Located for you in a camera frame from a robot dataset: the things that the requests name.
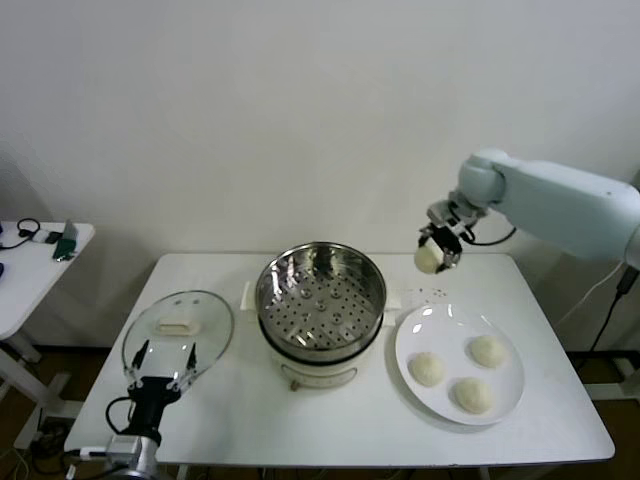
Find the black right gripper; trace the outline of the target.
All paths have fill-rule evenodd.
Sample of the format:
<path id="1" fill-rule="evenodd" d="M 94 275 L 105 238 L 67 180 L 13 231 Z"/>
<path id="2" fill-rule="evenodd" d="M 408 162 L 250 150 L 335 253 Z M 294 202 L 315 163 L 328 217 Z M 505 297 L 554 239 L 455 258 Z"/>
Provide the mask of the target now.
<path id="1" fill-rule="evenodd" d="M 419 229 L 418 247 L 423 247 L 430 238 L 442 251 L 436 273 L 456 268 L 463 251 L 456 234 L 448 227 L 436 227 L 428 224 Z"/>

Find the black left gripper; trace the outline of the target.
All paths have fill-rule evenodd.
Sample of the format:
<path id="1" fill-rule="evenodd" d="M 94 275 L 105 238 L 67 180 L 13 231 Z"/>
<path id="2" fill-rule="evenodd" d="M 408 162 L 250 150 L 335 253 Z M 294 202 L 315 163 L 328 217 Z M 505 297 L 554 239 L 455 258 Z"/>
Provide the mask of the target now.
<path id="1" fill-rule="evenodd" d="M 160 423 L 164 409 L 179 400 L 179 392 L 186 392 L 197 376 L 196 343 L 193 343 L 185 367 L 170 377 L 143 377 L 142 363 L 148 351 L 149 340 L 135 352 L 129 366 L 124 369 L 128 379 L 127 390 L 134 404 L 133 413 L 125 435 L 141 436 L 151 440 L 161 440 Z"/>

